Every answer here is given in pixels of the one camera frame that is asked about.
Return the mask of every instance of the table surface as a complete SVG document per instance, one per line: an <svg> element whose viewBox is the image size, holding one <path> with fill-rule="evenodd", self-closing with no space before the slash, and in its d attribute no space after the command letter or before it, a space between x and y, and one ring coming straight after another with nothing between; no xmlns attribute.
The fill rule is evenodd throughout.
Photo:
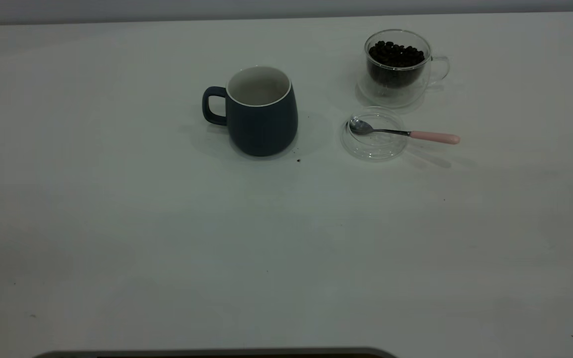
<svg viewBox="0 0 573 358"><path fill-rule="evenodd" d="M401 113L460 145L341 147L387 28L450 57ZM255 64L296 89L272 159L200 111ZM573 13L0 27L0 358L311 346L573 358Z"/></svg>

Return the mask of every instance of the metal spoon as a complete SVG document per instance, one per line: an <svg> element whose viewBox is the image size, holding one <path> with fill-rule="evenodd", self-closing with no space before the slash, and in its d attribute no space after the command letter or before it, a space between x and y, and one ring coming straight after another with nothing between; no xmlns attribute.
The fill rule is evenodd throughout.
<svg viewBox="0 0 573 358"><path fill-rule="evenodd" d="M359 136L364 136L372 132L386 132L392 134L399 134L400 136L407 136L417 140L425 141L438 141L439 143L458 144L461 141L459 136L454 134L434 133L434 132L420 132L420 131L395 131L393 129L373 129L373 127L364 122L363 120L352 118L348 122L351 131Z"/></svg>

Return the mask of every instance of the double-walled glass cup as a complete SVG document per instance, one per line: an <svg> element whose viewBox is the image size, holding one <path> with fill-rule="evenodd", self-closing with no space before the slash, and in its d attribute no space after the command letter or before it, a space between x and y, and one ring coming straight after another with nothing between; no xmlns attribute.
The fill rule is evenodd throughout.
<svg viewBox="0 0 573 358"><path fill-rule="evenodd" d="M409 67L378 63L369 50L379 41L414 47L423 52L424 60ZM450 70L448 57L433 55L428 41L408 30L391 29L373 34L364 44L364 53L366 67L360 71L357 84L366 98L389 108L400 108L415 102L429 85L441 81ZM432 63L436 61L443 63L443 68L439 72L432 72Z"/></svg>

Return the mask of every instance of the wall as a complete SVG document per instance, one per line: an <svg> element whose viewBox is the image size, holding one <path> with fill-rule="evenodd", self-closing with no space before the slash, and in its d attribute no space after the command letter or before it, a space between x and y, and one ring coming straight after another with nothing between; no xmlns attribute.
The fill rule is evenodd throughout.
<svg viewBox="0 0 573 358"><path fill-rule="evenodd" d="M573 0L0 0L0 24L507 11L573 11Z"/></svg>

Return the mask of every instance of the mug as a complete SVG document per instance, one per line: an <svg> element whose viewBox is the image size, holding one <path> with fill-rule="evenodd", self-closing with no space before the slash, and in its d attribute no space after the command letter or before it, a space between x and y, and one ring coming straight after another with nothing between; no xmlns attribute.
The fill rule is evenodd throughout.
<svg viewBox="0 0 573 358"><path fill-rule="evenodd" d="M369 54L369 50L380 41L414 47L423 52L424 60L409 67L391 67L378 63ZM433 55L428 41L409 30L391 29L377 32L366 40L364 52L366 69L360 73L357 85L370 101L389 108L412 104L423 95L428 86L444 79L450 70L448 57ZM433 73L432 63L437 61L443 63L443 68Z"/></svg>
<svg viewBox="0 0 573 358"><path fill-rule="evenodd" d="M225 116L214 115L209 97L225 98ZM202 95L202 115L226 125L234 144L250 156L271 156L291 144L297 132L297 106L291 80L284 72L255 66L241 70L225 88Z"/></svg>

